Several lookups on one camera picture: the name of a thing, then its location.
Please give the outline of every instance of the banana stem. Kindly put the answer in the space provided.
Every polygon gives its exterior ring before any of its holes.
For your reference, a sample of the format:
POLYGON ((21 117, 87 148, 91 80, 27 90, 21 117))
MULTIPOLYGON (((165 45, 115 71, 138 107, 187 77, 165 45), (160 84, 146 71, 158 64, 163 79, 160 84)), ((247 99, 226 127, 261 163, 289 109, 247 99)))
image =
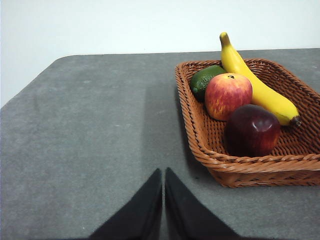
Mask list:
POLYGON ((220 42, 221 42, 221 47, 224 47, 224 46, 231 44, 229 36, 225 31, 220 34, 219 38, 220 38, 220 42))

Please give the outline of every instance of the banana tip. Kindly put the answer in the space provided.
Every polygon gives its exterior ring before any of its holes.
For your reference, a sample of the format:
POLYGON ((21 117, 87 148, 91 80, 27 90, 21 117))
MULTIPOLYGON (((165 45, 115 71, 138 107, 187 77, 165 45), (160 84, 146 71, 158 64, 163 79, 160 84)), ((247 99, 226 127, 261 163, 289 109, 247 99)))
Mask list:
POLYGON ((220 33, 219 38, 222 46, 230 44, 229 36, 225 31, 220 33))
POLYGON ((301 116, 295 116, 294 118, 292 118, 291 119, 291 121, 290 121, 290 125, 291 126, 297 126, 297 127, 299 127, 299 126, 301 126, 301 124, 302 124, 302 118, 301 118, 301 116))

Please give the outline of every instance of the basket rim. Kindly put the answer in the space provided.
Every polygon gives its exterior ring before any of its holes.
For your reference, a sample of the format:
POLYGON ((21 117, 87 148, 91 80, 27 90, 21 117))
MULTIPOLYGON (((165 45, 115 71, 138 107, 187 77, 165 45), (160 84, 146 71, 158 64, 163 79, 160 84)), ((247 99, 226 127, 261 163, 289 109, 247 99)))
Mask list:
MULTIPOLYGON (((277 62, 265 58, 244 58, 245 62, 266 62, 281 70, 286 77, 306 92, 316 104, 320 103, 320 95, 309 87, 306 83, 297 78, 292 72, 288 71, 277 62)), ((189 103, 189 95, 185 80, 182 76, 182 68, 188 65, 216 65, 221 63, 220 60, 189 60, 183 61, 175 66, 175 78, 177 89, 182 108, 184 125, 187 132, 189 147, 196 158, 202 165, 219 172, 229 173, 272 173, 287 171, 319 171, 320 154, 310 153, 307 155, 265 155, 257 157, 232 156, 218 153, 207 149, 202 139, 197 133, 194 123, 193 111, 189 103)))

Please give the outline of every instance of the dark red apple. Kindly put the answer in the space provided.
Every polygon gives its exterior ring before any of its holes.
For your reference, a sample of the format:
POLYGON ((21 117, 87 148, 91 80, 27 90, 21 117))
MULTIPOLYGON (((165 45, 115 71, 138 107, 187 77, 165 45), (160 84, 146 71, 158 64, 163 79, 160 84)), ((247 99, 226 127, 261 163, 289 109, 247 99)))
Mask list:
POLYGON ((237 108, 224 129, 226 148, 233 156, 269 155, 278 142, 281 126, 274 114, 258 105, 237 108))

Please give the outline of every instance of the red and yellow apple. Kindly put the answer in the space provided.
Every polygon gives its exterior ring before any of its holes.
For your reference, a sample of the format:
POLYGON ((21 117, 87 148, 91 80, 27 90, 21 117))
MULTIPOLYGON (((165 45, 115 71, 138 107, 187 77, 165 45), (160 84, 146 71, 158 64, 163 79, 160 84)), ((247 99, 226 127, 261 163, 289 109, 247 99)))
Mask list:
POLYGON ((212 118, 227 121, 234 110, 251 102, 252 91, 252 84, 245 76, 228 72, 219 74, 205 89, 205 108, 212 118))

